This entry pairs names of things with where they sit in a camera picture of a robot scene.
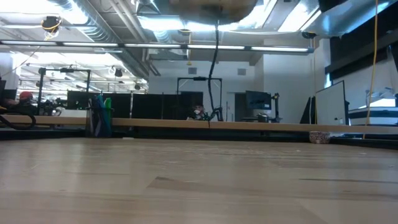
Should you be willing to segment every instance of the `ventilation pipe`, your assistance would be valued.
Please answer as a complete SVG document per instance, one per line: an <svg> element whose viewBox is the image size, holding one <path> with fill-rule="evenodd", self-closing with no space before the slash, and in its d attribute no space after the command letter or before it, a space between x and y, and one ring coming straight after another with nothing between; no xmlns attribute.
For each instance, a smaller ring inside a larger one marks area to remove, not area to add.
<svg viewBox="0 0 398 224"><path fill-rule="evenodd" d="M64 11L76 11L76 13L84 13L88 18L86 25L95 26L95 28L81 29L81 32L87 35L94 42L122 42L121 39L113 32L110 26L103 20L98 11L87 0L48 0L61 7ZM112 56L120 59L135 76L148 79L149 71L132 53L126 49L121 49L121 54L112 54Z"/></svg>

